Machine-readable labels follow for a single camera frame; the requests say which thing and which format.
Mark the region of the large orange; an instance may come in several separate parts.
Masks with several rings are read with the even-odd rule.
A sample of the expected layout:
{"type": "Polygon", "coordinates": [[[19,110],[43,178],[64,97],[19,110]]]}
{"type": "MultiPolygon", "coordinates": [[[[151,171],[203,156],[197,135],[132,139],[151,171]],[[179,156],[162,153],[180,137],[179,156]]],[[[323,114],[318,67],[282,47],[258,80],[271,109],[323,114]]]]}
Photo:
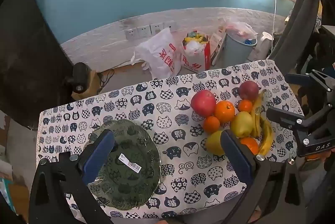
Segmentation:
{"type": "Polygon", "coordinates": [[[218,102],[214,110],[214,116],[220,121],[220,124],[230,122],[235,117],[234,105],[227,100],[218,102]]]}

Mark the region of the spotted banana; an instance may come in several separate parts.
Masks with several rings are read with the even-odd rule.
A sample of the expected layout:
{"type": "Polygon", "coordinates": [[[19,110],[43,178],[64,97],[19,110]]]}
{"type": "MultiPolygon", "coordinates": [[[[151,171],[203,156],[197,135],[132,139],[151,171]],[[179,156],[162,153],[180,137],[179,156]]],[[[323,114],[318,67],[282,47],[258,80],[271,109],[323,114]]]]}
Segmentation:
{"type": "Polygon", "coordinates": [[[258,153],[263,155],[264,157],[270,151],[272,143],[273,143],[273,129],[271,123],[262,116],[260,117],[260,125],[262,127],[262,140],[259,144],[258,153]]]}

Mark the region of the grey blue trash bin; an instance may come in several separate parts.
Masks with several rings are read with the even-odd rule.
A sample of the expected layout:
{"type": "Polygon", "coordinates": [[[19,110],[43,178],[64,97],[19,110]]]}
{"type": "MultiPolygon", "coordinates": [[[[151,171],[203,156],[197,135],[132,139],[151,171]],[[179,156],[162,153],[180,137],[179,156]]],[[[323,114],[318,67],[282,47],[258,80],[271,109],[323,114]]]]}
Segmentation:
{"type": "Polygon", "coordinates": [[[223,67],[245,63],[256,45],[256,36],[243,37],[236,30],[227,30],[221,57],[223,67]]]}

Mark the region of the small mandarin top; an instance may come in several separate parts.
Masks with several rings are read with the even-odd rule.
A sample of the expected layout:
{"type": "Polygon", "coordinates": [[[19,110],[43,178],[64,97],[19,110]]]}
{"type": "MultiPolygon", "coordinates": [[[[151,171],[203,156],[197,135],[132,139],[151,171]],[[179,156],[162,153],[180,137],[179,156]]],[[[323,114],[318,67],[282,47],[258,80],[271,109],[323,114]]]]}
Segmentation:
{"type": "Polygon", "coordinates": [[[250,100],[241,100],[238,104],[238,110],[240,112],[248,112],[250,113],[253,109],[253,103],[250,100]]]}

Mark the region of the large yellow pear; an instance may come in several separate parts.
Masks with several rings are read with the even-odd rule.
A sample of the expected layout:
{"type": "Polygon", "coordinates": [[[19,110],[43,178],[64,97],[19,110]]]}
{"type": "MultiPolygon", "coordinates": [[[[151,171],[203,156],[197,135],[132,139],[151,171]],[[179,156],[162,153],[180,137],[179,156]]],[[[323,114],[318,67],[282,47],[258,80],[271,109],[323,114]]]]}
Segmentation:
{"type": "Polygon", "coordinates": [[[212,153],[216,156],[223,156],[225,152],[221,146],[221,134],[222,130],[218,130],[207,137],[205,147],[209,153],[212,153]]]}

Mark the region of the yellow green apple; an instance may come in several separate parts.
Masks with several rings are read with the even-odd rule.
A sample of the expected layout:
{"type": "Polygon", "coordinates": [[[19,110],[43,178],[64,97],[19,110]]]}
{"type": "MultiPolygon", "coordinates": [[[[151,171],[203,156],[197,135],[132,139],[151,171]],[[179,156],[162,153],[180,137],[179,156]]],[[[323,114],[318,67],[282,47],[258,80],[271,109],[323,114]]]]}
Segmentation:
{"type": "Polygon", "coordinates": [[[253,130],[254,120],[248,112],[239,112],[231,120],[230,130],[238,138],[249,137],[253,130]]]}

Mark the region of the dark cloth backdrop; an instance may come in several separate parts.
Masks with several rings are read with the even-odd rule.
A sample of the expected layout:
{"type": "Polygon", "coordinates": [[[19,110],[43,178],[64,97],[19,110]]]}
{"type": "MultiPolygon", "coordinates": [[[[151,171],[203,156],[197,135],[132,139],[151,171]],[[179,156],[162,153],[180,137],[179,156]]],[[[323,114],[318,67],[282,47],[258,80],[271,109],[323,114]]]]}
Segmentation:
{"type": "Polygon", "coordinates": [[[73,65],[36,0],[1,4],[1,111],[35,130],[40,112],[71,99],[73,65]]]}

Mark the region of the large red apple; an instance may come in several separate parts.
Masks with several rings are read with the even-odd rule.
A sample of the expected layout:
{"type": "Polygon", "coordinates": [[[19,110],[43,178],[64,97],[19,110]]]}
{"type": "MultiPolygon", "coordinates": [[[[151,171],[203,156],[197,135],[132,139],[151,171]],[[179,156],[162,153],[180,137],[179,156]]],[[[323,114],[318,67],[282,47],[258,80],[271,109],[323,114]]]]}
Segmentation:
{"type": "Polygon", "coordinates": [[[195,113],[201,117],[207,118],[214,114],[216,98],[209,90],[201,90],[192,97],[191,107],[195,113]]]}

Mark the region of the banana with sticker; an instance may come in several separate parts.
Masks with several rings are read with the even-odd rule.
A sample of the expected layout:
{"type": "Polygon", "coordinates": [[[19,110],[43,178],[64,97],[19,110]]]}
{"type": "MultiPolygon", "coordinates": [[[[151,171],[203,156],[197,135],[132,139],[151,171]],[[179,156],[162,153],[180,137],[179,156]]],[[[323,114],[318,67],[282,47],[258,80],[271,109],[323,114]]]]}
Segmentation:
{"type": "Polygon", "coordinates": [[[266,89],[262,90],[259,93],[259,95],[257,96],[256,100],[253,103],[253,108],[250,112],[251,118],[253,119],[253,130],[251,132],[251,136],[253,138],[259,138],[261,134],[260,116],[261,116],[262,101],[265,92],[266,89]]]}

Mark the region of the black cylindrical device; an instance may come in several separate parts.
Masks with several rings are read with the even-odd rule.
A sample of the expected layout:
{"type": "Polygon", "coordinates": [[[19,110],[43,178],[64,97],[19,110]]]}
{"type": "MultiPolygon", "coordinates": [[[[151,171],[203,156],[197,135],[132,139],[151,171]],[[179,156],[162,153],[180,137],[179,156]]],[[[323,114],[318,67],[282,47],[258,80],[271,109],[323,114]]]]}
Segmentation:
{"type": "Polygon", "coordinates": [[[84,93],[87,90],[90,71],[88,65],[82,62],[73,66],[72,86],[75,93],[84,93]]]}

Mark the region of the white plastic shopping bag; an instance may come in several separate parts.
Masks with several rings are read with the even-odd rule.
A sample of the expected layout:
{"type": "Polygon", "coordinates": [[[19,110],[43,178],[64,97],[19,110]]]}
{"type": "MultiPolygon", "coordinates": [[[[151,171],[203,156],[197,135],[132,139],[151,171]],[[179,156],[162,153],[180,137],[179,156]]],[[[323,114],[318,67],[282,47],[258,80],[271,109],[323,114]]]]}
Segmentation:
{"type": "Polygon", "coordinates": [[[169,28],[135,47],[131,65],[143,61],[143,70],[149,70],[152,79],[177,76],[181,70],[179,46],[169,28]]]}

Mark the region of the small dark red apple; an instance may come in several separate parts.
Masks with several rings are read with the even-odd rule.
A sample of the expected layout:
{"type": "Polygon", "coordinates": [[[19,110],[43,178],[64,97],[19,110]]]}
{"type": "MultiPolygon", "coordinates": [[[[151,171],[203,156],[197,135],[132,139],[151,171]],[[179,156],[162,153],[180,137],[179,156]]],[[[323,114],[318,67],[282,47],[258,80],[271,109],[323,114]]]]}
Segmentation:
{"type": "Polygon", "coordinates": [[[259,87],[255,82],[247,80],[239,86],[238,94],[243,100],[255,101],[259,94],[259,87]]]}

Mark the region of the cardboard box pieces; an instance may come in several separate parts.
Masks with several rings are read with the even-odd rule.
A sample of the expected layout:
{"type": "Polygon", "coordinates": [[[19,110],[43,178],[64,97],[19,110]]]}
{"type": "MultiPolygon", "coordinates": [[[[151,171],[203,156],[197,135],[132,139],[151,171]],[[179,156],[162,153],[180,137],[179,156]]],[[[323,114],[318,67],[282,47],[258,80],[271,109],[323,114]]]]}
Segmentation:
{"type": "Polygon", "coordinates": [[[210,38],[210,53],[211,53],[211,65],[214,66],[223,48],[224,39],[226,36],[226,28],[223,25],[219,25],[216,31],[211,35],[210,38]]]}

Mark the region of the cat pattern tablecloth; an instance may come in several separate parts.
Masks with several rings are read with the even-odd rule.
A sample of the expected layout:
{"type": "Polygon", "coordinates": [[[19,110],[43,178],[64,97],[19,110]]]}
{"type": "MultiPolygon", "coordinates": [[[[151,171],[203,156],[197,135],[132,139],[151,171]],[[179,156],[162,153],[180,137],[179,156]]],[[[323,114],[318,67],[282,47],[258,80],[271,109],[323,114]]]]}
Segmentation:
{"type": "Polygon", "coordinates": [[[238,105],[238,87],[252,80],[263,91],[262,109],[274,106],[302,114],[283,75],[271,60],[261,60],[198,74],[130,85],[109,93],[41,112],[36,157],[58,161],[64,151],[79,154],[93,131],[111,120],[127,119],[144,128],[160,152],[161,182],[143,206],[120,210],[104,200],[106,186],[91,191],[103,210],[118,218],[160,218],[190,214],[233,199],[245,189],[225,156],[207,152],[203,118],[190,102],[207,89],[217,101],[238,105]]]}

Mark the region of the small mandarin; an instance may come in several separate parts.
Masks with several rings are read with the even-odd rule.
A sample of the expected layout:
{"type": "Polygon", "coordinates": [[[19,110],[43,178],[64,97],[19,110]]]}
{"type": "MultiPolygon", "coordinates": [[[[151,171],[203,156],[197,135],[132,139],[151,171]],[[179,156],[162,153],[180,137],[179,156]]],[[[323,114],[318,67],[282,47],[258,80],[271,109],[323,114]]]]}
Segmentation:
{"type": "Polygon", "coordinates": [[[203,130],[208,134],[212,134],[219,130],[220,125],[221,124],[218,118],[216,118],[215,116],[209,116],[204,120],[203,130]]]}
{"type": "Polygon", "coordinates": [[[238,110],[240,112],[248,112],[250,113],[253,109],[253,103],[250,100],[241,100],[238,104],[238,110]]]}

